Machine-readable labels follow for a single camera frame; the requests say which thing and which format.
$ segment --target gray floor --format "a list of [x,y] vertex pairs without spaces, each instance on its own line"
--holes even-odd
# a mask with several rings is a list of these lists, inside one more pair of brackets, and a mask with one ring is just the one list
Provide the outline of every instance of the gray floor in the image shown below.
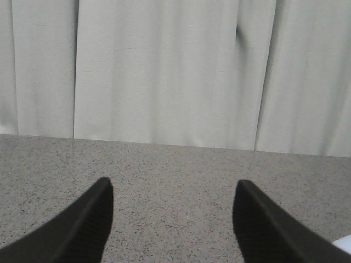
[[110,177],[103,262],[243,262],[231,222],[238,179],[329,241],[351,234],[350,158],[0,135],[0,246]]

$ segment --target speckled floor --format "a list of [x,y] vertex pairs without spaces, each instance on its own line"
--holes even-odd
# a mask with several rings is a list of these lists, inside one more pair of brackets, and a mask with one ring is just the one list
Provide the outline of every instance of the speckled floor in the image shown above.
[[231,222],[243,178],[328,240],[351,234],[350,158],[11,135],[0,157],[1,247],[101,176],[115,193],[103,262],[243,262]]

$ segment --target granite floor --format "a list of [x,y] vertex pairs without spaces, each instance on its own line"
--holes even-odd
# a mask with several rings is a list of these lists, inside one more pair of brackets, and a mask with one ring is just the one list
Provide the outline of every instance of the granite floor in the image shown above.
[[351,234],[350,158],[0,135],[0,246],[110,177],[103,262],[243,262],[235,185],[250,179],[329,241]]

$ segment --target white drape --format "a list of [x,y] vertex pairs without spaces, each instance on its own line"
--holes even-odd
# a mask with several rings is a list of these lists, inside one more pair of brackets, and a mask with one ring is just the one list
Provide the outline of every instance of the white drape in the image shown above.
[[351,156],[349,0],[77,3],[0,2],[0,133]]
[[1,1],[2,132],[72,137],[77,3]]

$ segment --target white curtain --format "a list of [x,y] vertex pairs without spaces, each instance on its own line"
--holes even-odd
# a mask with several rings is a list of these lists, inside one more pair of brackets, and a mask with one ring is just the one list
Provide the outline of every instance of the white curtain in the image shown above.
[[78,1],[0,1],[0,129],[73,135]]
[[0,8],[1,133],[351,156],[349,0]]

